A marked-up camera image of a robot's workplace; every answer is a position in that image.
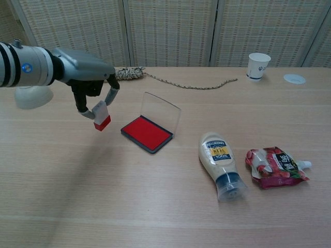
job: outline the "squeeze bottle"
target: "squeeze bottle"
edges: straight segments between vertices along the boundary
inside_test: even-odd
[[[244,195],[247,186],[237,172],[231,147],[221,135],[207,132],[201,136],[199,159],[216,184],[219,201]]]

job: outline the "rope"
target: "rope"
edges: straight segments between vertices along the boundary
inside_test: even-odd
[[[194,87],[194,86],[180,85],[180,84],[176,84],[176,83],[173,83],[173,82],[169,82],[168,80],[165,80],[165,79],[160,79],[160,78],[158,78],[154,75],[143,72],[144,69],[145,68],[142,67],[142,66],[135,67],[135,68],[132,68],[132,69],[131,68],[124,68],[124,69],[116,70],[115,76],[116,76],[116,79],[120,81],[120,80],[139,79],[139,78],[142,78],[143,75],[147,75],[147,76],[149,76],[153,79],[156,79],[160,82],[167,83],[167,84],[179,87],[179,88],[183,88],[183,89],[200,89],[200,90],[218,89],[218,88],[224,86],[227,83],[234,82],[234,81],[238,80],[238,79],[225,80],[223,83],[221,83],[219,85],[216,85],[216,86],[213,86],[213,87]]]

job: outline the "wooden table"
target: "wooden table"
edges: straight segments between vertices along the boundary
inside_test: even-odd
[[[102,132],[77,113],[63,83],[51,86],[50,103],[28,111],[16,108],[14,89],[1,88],[0,247],[330,247],[331,70],[268,68],[259,83],[245,70],[147,68],[184,85],[238,81],[214,90],[121,81]],[[290,84],[287,73],[307,83]],[[120,132],[138,117],[145,91],[182,109],[175,139],[155,155]],[[198,158],[207,131],[232,146],[245,200],[217,202]],[[311,161],[311,180],[260,190],[244,158],[269,146]]]

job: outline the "paper cup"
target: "paper cup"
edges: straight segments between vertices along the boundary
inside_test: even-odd
[[[249,61],[246,73],[248,79],[254,82],[258,82],[259,80],[261,80],[270,60],[270,56],[264,53],[249,54]]]

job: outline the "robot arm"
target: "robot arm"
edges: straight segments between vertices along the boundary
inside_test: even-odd
[[[54,80],[71,86],[78,112],[90,119],[95,115],[86,107],[86,96],[99,96],[107,80],[108,106],[119,90],[115,68],[91,54],[60,48],[51,53],[17,39],[12,44],[0,42],[0,87],[46,86]]]

